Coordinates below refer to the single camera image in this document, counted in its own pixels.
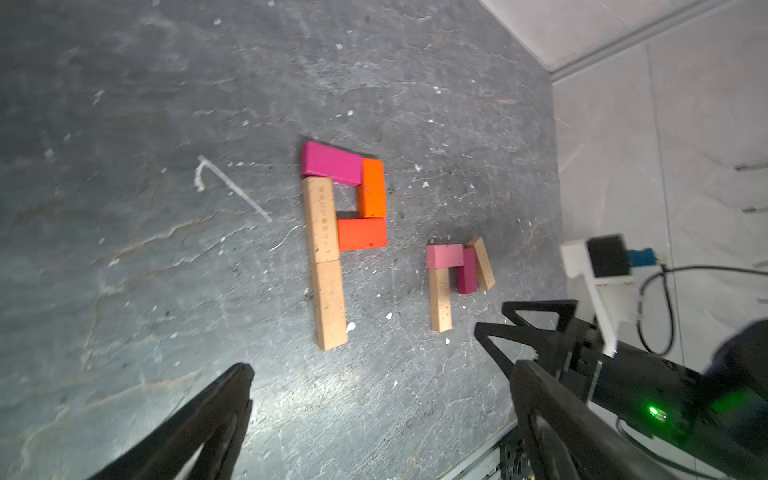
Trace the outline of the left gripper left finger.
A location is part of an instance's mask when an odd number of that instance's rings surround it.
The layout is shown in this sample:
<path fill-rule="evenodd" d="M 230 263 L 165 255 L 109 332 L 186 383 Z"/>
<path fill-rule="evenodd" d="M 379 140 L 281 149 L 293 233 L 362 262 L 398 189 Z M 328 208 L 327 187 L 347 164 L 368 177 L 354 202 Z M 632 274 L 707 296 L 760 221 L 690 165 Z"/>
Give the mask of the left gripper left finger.
<path fill-rule="evenodd" d="M 94 479 L 230 479 L 247 432 L 254 370 L 236 363 Z"/>

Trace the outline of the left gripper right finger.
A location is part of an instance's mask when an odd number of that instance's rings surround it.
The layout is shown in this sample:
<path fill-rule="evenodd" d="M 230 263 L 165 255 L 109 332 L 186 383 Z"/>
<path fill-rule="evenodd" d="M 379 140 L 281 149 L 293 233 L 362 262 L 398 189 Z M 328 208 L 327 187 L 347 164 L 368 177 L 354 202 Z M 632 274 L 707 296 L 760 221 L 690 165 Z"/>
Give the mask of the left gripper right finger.
<path fill-rule="evenodd" d="M 520 434 L 537 479 L 672 479 L 533 361 L 510 377 Z"/>

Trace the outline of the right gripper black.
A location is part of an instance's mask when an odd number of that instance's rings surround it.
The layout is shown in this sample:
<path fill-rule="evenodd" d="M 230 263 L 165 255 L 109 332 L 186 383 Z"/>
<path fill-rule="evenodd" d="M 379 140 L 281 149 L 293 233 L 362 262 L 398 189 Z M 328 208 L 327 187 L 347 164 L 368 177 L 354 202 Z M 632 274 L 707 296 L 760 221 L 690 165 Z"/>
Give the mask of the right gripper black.
<path fill-rule="evenodd" d="M 572 299 L 506 301 L 502 314 L 515 326 L 478 322 L 474 336 L 507 380 L 512 379 L 516 363 L 493 338 L 533 348 L 536 362 L 547 373 L 635 430 L 659 438 L 689 437 L 700 374 L 624 342 L 612 357 L 604 355 L 596 327 L 574 318 L 578 304 Z M 556 330 L 533 327 L 520 312 L 554 313 Z"/>

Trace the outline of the magenta block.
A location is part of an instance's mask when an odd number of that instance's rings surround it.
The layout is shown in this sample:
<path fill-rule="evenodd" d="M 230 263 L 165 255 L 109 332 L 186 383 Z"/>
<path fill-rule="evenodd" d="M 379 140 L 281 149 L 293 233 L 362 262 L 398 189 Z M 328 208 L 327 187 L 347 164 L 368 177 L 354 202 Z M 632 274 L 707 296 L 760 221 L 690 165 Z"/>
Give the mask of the magenta block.
<path fill-rule="evenodd" d="M 303 176 L 328 177 L 333 182 L 362 184 L 363 159 L 360 155 L 316 142 L 306 142 L 302 151 Z"/>
<path fill-rule="evenodd" d="M 463 264 L 456 268 L 456 288 L 462 295 L 477 291 L 476 256 L 472 248 L 463 250 Z"/>

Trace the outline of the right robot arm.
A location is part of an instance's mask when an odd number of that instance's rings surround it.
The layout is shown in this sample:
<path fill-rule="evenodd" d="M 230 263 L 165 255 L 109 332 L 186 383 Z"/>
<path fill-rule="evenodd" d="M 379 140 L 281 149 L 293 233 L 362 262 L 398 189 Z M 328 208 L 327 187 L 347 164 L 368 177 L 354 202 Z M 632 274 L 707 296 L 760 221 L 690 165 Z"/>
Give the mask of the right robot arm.
<path fill-rule="evenodd" d="M 507 323 L 476 324 L 475 338 L 506 377 L 515 363 L 500 338 L 530 346 L 536 364 L 579 400 L 612 412 L 736 479 L 767 476 L 767 323 L 723 343 L 702 373 L 619 343 L 603 354 L 596 325 L 575 300 L 508 301 Z"/>

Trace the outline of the wooden block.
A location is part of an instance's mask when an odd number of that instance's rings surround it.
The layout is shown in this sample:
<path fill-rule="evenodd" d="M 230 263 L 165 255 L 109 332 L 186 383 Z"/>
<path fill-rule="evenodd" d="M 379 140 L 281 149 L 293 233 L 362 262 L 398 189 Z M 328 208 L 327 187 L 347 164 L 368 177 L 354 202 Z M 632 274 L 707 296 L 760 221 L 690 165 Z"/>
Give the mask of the wooden block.
<path fill-rule="evenodd" d="M 318 345 L 329 351 L 348 341 L 341 262 L 314 264 L 312 284 Z"/>
<path fill-rule="evenodd" d="M 495 286 L 495 277 L 490 264 L 490 259 L 481 237 L 473 238 L 467 246 L 474 252 L 476 263 L 476 276 L 480 288 L 489 291 Z"/>
<path fill-rule="evenodd" d="M 430 269 L 429 289 L 431 329 L 438 333 L 451 330 L 450 270 Z"/>
<path fill-rule="evenodd" d="M 302 181 L 309 251 L 313 263 L 340 259 L 333 183 L 328 177 Z"/>

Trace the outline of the orange block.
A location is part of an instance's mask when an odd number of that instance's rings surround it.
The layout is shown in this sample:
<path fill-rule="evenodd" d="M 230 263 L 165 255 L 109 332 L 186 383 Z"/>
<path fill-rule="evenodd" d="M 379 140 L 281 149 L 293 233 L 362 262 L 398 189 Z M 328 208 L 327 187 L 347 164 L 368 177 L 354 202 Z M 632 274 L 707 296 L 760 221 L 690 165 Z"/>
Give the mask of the orange block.
<path fill-rule="evenodd" d="M 358 186 L 358 212 L 363 218 L 385 218 L 386 182 L 382 161 L 362 159 L 362 183 Z"/>

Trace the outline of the light pink block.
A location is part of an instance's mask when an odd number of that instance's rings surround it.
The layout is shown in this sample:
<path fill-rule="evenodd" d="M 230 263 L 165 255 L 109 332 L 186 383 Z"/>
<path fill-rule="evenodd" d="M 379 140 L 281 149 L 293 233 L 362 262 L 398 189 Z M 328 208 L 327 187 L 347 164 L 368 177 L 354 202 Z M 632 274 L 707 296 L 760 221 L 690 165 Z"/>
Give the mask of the light pink block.
<path fill-rule="evenodd" d="M 464 265 L 464 247 L 461 244 L 428 245 L 427 267 L 431 270 L 449 269 Z"/>

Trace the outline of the red block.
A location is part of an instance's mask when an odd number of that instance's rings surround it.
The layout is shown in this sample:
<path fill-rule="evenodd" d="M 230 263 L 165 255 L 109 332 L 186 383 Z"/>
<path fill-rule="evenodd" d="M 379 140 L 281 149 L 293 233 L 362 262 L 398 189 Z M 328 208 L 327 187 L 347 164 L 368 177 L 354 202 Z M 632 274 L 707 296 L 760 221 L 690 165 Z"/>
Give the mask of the red block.
<path fill-rule="evenodd" d="M 339 219 L 340 251 L 383 248 L 388 245 L 385 218 Z"/>

